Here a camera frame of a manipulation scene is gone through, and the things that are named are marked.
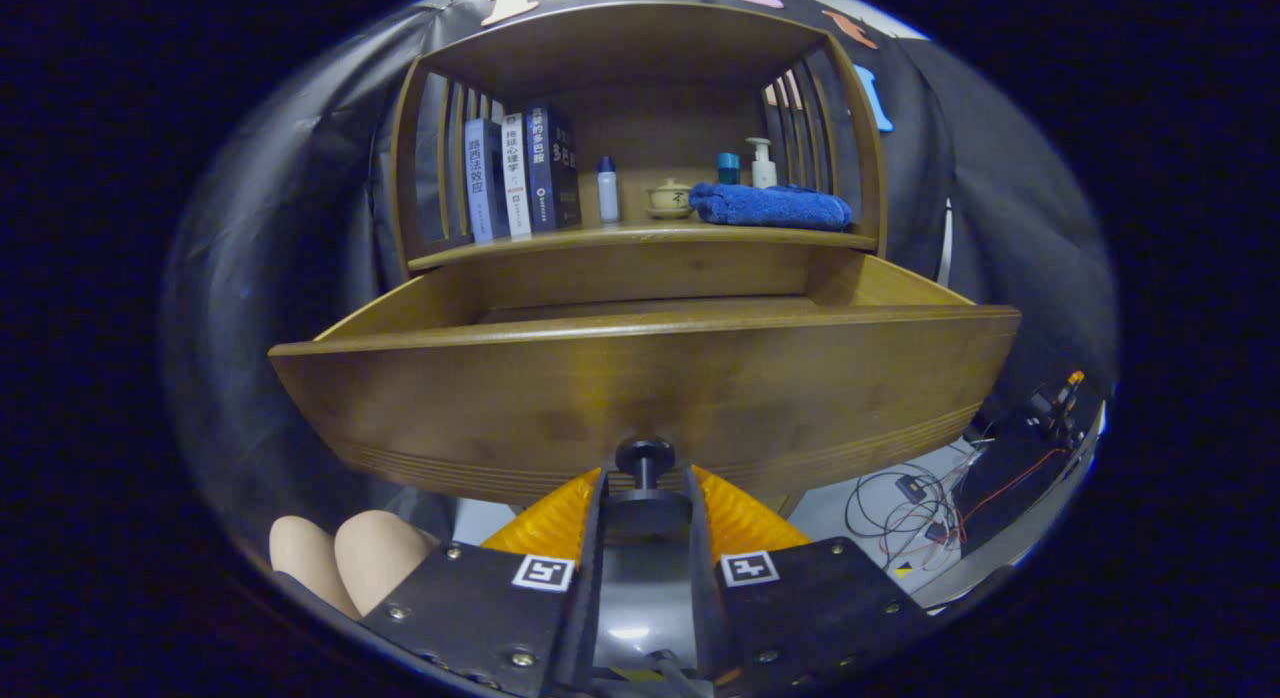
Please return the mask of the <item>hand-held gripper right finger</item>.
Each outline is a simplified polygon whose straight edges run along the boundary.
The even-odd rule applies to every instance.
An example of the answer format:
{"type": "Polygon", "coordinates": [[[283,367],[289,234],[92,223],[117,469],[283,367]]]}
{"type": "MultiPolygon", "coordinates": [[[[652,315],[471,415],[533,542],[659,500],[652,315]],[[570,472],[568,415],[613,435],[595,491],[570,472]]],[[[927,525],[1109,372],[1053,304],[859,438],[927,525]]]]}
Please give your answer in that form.
{"type": "Polygon", "coordinates": [[[695,466],[685,488],[696,671],[713,697],[813,695],[937,629],[850,539],[765,549],[768,508],[695,466]]]}

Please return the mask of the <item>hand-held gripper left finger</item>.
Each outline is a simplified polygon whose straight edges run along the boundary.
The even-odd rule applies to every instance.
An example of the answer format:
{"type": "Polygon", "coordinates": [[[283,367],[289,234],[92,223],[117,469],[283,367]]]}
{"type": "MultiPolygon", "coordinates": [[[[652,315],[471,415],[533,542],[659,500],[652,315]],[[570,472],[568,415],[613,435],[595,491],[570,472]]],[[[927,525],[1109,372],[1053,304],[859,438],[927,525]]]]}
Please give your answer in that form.
{"type": "Polygon", "coordinates": [[[429,555],[361,619],[415,663],[517,697],[585,695],[593,681],[607,475],[595,473],[576,560],[458,542],[429,555]]]}

